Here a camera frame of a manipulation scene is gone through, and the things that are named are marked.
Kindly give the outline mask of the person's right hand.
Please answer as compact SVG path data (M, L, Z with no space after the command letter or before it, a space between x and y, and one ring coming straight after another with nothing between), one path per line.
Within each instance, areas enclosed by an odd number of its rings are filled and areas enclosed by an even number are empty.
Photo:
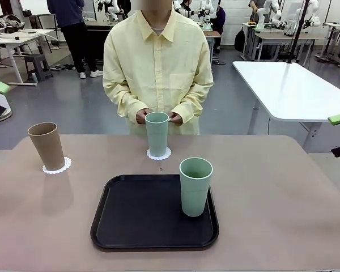
M136 121L138 124L145 124L146 123L146 115L148 114L148 108L141 109L136 114Z

